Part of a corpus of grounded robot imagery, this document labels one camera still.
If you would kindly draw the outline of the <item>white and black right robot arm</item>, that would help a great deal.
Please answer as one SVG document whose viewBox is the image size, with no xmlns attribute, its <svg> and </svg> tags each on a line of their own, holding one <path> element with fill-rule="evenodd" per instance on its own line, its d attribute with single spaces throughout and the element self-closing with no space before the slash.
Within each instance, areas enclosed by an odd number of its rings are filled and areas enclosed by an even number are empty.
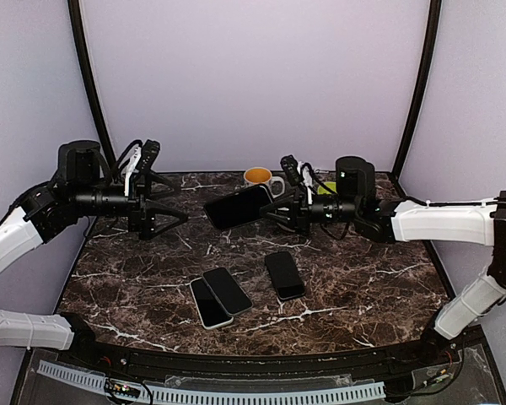
<svg viewBox="0 0 506 405">
<path fill-rule="evenodd" d="M 344 223 L 379 243 L 438 240 L 493 248 L 491 263 L 433 316 L 414 346 L 413 358 L 420 365 L 433 365 L 448 341 L 506 300 L 506 191 L 475 202 L 382 200 L 376 196 L 374 166 L 346 156 L 336 161 L 335 189 L 316 194 L 310 186 L 316 175 L 307 164 L 289 155 L 281 166 L 295 189 L 262 207 L 260 215 L 296 233 L 308 232 L 312 224 Z"/>
</svg>

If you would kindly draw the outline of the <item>black right frame post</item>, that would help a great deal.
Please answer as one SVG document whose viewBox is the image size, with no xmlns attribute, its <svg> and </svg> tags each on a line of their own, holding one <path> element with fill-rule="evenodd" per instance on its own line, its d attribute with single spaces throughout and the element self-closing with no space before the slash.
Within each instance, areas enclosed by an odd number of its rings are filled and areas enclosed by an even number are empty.
<svg viewBox="0 0 506 405">
<path fill-rule="evenodd" d="M 424 34 L 420 63 L 417 70 L 416 83 L 414 85 L 411 104 L 409 106 L 406 123 L 401 135 L 396 159 L 391 169 L 391 174 L 397 181 L 401 178 L 406 159 L 410 152 L 413 136 L 417 127 L 418 117 L 423 105 L 423 99 L 426 93 L 434 48 L 437 40 L 441 9 L 441 0 L 431 0 L 429 2 L 428 19 Z"/>
</svg>

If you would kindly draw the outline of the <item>black phone grey case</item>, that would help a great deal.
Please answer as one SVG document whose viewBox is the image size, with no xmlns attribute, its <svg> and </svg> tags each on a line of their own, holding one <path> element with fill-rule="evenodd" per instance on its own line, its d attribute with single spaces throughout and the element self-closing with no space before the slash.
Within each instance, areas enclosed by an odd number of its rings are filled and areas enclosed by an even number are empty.
<svg viewBox="0 0 506 405">
<path fill-rule="evenodd" d="M 208 270 L 202 278 L 228 315 L 237 316 L 252 308 L 251 299 L 225 267 Z"/>
</svg>

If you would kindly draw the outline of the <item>black left frame post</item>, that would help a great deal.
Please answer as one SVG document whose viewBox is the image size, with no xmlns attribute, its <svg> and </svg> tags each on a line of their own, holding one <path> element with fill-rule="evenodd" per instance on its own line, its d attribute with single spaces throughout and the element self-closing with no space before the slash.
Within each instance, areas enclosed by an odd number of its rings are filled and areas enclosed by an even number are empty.
<svg viewBox="0 0 506 405">
<path fill-rule="evenodd" d="M 103 156 L 110 170 L 112 170 L 113 166 L 116 164 L 116 154 L 111 144 L 110 134 L 100 102 L 100 95 L 95 82 L 88 42 L 83 25 L 81 2 L 79 0 L 68 0 L 67 7 L 84 91 L 89 103 L 89 109 Z"/>
</svg>

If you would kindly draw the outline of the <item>black frame post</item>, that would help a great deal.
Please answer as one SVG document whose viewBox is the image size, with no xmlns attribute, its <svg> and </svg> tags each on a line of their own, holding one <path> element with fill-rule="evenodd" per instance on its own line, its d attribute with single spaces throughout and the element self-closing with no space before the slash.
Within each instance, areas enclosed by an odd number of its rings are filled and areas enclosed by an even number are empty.
<svg viewBox="0 0 506 405">
<path fill-rule="evenodd" d="M 67 7 L 84 91 L 89 103 L 89 109 L 103 156 L 110 170 L 112 170 L 113 166 L 116 164 L 116 154 L 111 144 L 110 134 L 100 102 L 100 95 L 95 82 L 88 42 L 83 25 L 81 2 L 79 0 L 68 0 Z"/>
<path fill-rule="evenodd" d="M 423 99 L 426 93 L 434 48 L 437 40 L 441 9 L 441 0 L 431 0 L 429 2 L 428 19 L 424 34 L 420 63 L 417 70 L 416 83 L 414 85 L 411 104 L 409 106 L 406 123 L 401 135 L 396 159 L 391 169 L 391 174 L 397 181 L 401 178 L 406 159 L 410 152 L 413 136 L 417 127 L 418 117 L 423 105 Z"/>
</svg>

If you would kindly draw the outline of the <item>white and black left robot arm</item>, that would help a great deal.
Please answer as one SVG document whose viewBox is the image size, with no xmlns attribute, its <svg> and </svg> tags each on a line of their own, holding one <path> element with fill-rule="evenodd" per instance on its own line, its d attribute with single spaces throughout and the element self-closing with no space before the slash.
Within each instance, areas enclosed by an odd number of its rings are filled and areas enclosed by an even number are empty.
<svg viewBox="0 0 506 405">
<path fill-rule="evenodd" d="M 186 213 L 157 201 L 175 191 L 152 169 L 159 151 L 157 141 L 134 140 L 109 165 L 95 141 L 61 145 L 52 178 L 17 197 L 0 220 L 0 274 L 83 217 L 125 218 L 140 240 L 184 224 Z M 76 314 L 0 310 L 0 347 L 68 350 L 84 368 L 94 368 L 102 350 L 93 341 L 94 331 Z"/>
</svg>

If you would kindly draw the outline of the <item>black phone dark case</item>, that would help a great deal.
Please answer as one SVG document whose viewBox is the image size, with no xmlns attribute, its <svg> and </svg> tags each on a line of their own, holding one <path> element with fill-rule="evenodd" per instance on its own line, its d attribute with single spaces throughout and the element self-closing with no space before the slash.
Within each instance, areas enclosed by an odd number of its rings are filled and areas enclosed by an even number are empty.
<svg viewBox="0 0 506 405">
<path fill-rule="evenodd" d="M 293 256 L 279 251 L 265 256 L 265 266 L 280 301 L 294 300 L 305 296 L 305 286 Z"/>
</svg>

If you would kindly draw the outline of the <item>lime green bowl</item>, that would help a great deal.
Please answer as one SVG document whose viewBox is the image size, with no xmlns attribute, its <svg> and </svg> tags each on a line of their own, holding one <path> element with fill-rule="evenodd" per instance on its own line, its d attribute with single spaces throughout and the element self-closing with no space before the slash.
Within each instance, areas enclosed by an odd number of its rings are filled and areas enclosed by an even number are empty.
<svg viewBox="0 0 506 405">
<path fill-rule="evenodd" d="M 324 182 L 322 185 L 317 186 L 318 194 L 337 194 L 336 183 L 334 181 Z"/>
</svg>

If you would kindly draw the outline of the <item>black phone white case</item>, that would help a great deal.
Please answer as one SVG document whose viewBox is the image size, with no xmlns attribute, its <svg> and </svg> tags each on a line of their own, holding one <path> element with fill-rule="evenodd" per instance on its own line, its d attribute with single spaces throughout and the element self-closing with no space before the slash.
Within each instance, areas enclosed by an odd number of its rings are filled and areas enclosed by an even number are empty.
<svg viewBox="0 0 506 405">
<path fill-rule="evenodd" d="M 202 278 L 193 279 L 190 282 L 190 290 L 205 329 L 226 327 L 233 322 L 234 318 L 225 312 Z"/>
</svg>

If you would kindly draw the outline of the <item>white spotted mug orange inside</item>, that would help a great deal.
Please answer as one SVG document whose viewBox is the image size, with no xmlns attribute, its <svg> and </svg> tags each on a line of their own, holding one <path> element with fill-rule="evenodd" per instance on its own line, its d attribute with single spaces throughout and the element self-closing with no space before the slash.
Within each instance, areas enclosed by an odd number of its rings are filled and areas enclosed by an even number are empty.
<svg viewBox="0 0 506 405">
<path fill-rule="evenodd" d="M 285 193 L 285 180 L 274 175 L 269 169 L 263 167 L 249 168 L 243 174 L 243 179 L 246 186 L 264 184 L 274 197 L 279 197 Z"/>
</svg>

